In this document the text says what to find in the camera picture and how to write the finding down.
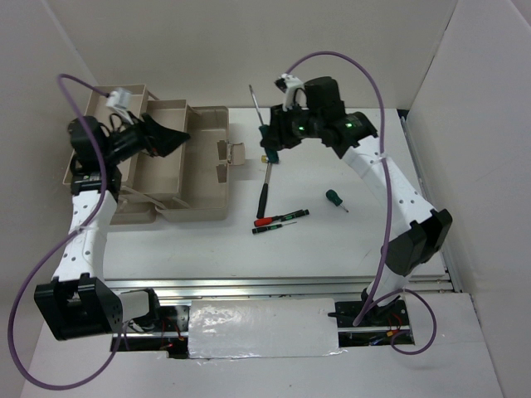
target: black screwdriver handle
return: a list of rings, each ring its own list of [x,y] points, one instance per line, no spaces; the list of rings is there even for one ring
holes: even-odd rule
[[[282,216],[280,218],[280,222],[293,220],[294,218],[304,217],[304,216],[307,216],[308,214],[309,214],[308,210],[299,210],[299,211],[296,211],[295,213],[291,213],[291,214],[288,214],[286,216]]]
[[[278,230],[279,228],[282,228],[282,224],[274,224],[273,226],[261,226],[258,228],[253,228],[252,235],[260,234],[261,232],[266,231]]]
[[[268,190],[269,190],[269,185],[265,183],[264,186],[262,187],[262,192],[260,194],[260,200],[258,201],[258,212],[256,213],[257,219],[264,218],[264,214],[266,213],[267,191]]]

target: screwdriver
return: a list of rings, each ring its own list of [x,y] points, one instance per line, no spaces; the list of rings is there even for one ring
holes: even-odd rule
[[[258,119],[260,120],[260,127],[258,128],[262,134],[262,138],[267,135],[267,131],[269,129],[269,126],[264,124],[264,119],[262,118],[262,114],[260,113],[260,107],[258,106],[258,101],[256,100],[255,91],[252,89],[252,85],[249,85],[249,91],[251,92],[252,101],[255,104],[256,112],[258,113]],[[270,149],[265,150],[265,154],[267,155],[267,169],[265,170],[265,181],[264,185],[262,186],[262,191],[260,193],[260,199],[258,200],[258,212],[256,213],[256,218],[264,218],[264,214],[266,213],[266,206],[267,206],[267,193],[269,191],[269,180],[271,177],[271,165],[273,163],[279,162],[279,155],[276,151],[272,151]]]
[[[289,226],[291,224],[296,224],[296,223],[297,221],[293,221],[293,222],[286,222],[285,224],[274,224],[273,226],[261,226],[259,228],[253,228],[252,235],[260,234],[261,232],[266,232],[266,231],[278,230],[279,228],[282,228],[283,226]]]
[[[326,192],[326,198],[331,201],[336,207],[337,206],[341,206],[343,208],[343,210],[345,210],[346,212],[348,212],[347,208],[345,206],[343,206],[341,203],[343,203],[343,199],[341,199],[338,195],[338,193],[336,191],[334,191],[333,189],[329,189],[327,192]]]
[[[308,210],[298,210],[294,211],[293,213],[284,214],[283,216],[273,216],[273,217],[266,217],[261,218],[260,220],[255,221],[255,226],[268,226],[270,223],[280,220],[282,221],[289,221],[293,220],[294,218],[304,217],[309,214]]]

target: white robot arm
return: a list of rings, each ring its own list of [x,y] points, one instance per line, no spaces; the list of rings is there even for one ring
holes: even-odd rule
[[[387,259],[373,300],[403,289],[412,271],[427,262],[440,248],[452,222],[447,210],[436,211],[413,188],[393,160],[380,153],[376,129],[361,112],[346,114],[337,82],[319,77],[304,83],[282,75],[275,84],[285,93],[284,103],[270,109],[270,126],[261,141],[268,150],[293,148],[304,138],[321,138],[367,184],[387,206],[387,187],[382,165],[386,159],[392,184],[392,231],[397,236],[389,243]],[[308,109],[295,102],[295,90],[303,90]],[[370,291],[375,282],[368,287]],[[363,300],[367,299],[367,290]],[[378,303],[385,308],[395,300],[390,296]]]
[[[70,167],[71,232],[80,231],[66,246],[51,282],[37,285],[34,293],[37,307],[57,340],[120,332],[123,323],[130,319],[148,323],[158,316],[160,305],[152,289],[116,295],[105,285],[103,256],[121,185],[117,166],[142,150],[150,156],[167,156],[190,136],[157,124],[148,114],[142,114],[142,119],[128,116],[127,128],[108,135],[98,120],[84,117],[105,162],[106,187],[82,123],[75,119],[68,126],[75,149]],[[83,226],[101,195],[103,201],[92,222]]]

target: metal screwdriver shaft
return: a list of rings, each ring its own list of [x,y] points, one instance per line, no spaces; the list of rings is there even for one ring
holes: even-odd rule
[[[267,129],[267,126],[264,125],[264,119],[262,118],[262,114],[260,113],[260,107],[258,106],[258,101],[256,100],[255,91],[252,89],[252,85],[249,85],[249,91],[251,92],[252,102],[255,104],[256,112],[258,113],[258,119],[260,119],[260,131]],[[264,218],[264,215],[266,213],[266,206],[267,206],[267,193],[269,191],[269,180],[271,177],[271,165],[272,162],[275,160],[274,157],[276,157],[276,162],[278,162],[278,155],[273,152],[268,153],[267,150],[265,151],[267,154],[267,169],[265,170],[265,181],[264,185],[262,186],[262,192],[260,193],[260,200],[258,201],[258,212],[256,213],[256,218]]]

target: small green screwdriver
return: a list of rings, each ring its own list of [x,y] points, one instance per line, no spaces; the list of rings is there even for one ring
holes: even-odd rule
[[[341,199],[338,195],[338,193],[336,191],[334,191],[333,189],[329,189],[327,192],[326,192],[326,198],[331,201],[336,207],[337,206],[341,206],[343,208],[343,210],[345,210],[346,212],[348,212],[347,208],[345,206],[343,206],[341,203],[343,203],[343,199]]]

